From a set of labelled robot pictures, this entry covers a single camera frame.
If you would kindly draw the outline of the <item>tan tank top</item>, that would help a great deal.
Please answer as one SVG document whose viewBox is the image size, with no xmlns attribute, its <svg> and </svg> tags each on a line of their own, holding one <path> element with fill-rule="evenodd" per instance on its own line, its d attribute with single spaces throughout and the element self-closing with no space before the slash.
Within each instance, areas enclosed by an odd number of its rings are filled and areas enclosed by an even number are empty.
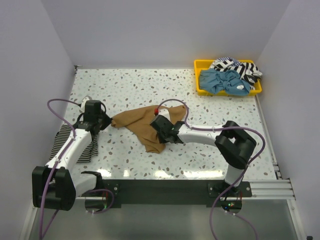
<svg viewBox="0 0 320 240">
<path fill-rule="evenodd" d="M 160 154 L 166 145 L 160 143 L 156 130 L 150 126 L 156 108 L 156 105 L 150 105 L 121 112 L 112 117 L 111 126 L 117 129 L 127 128 L 137 136 L 147 153 Z"/>
</svg>

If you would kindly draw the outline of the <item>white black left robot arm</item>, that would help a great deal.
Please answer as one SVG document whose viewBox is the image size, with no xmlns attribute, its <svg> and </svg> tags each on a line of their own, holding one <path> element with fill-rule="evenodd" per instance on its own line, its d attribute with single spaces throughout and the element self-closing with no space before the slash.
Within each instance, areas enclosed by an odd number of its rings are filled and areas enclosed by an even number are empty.
<svg viewBox="0 0 320 240">
<path fill-rule="evenodd" d="M 36 208 L 69 211 L 76 197 L 87 192 L 99 196 L 104 190 L 99 172 L 84 171 L 76 180 L 71 173 L 84 150 L 112 123 L 112 118 L 99 100 L 83 100 L 78 106 L 82 113 L 74 124 L 59 116 L 71 129 L 66 142 L 44 166 L 32 171 L 32 203 Z"/>
</svg>

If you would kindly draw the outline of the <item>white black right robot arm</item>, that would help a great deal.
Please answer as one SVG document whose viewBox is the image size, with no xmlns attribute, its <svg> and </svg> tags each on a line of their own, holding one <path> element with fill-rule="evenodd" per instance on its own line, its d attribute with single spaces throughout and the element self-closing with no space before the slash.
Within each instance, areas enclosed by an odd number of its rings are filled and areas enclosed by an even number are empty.
<svg viewBox="0 0 320 240">
<path fill-rule="evenodd" d="M 235 122 L 227 121 L 220 127 L 188 127 L 184 121 L 173 124 L 163 115 L 157 115 L 150 126 L 156 131 L 160 143 L 197 143 L 216 147 L 228 168 L 224 177 L 223 192 L 230 197 L 240 190 L 244 170 L 254 152 L 257 142 Z"/>
</svg>

